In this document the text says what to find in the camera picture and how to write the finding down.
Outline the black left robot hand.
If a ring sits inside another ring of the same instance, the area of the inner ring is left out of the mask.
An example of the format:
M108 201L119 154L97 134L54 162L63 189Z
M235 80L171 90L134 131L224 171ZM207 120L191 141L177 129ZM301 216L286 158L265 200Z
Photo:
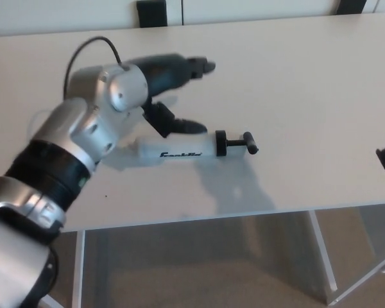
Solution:
M177 118L165 104L152 98L168 90L183 87L191 80L203 78L216 68L216 63L205 57L186 58L182 55L164 54L136 58L129 61L143 73L148 88L148 98L141 106L145 120L166 138L172 133L201 134L207 133L207 127L199 122Z

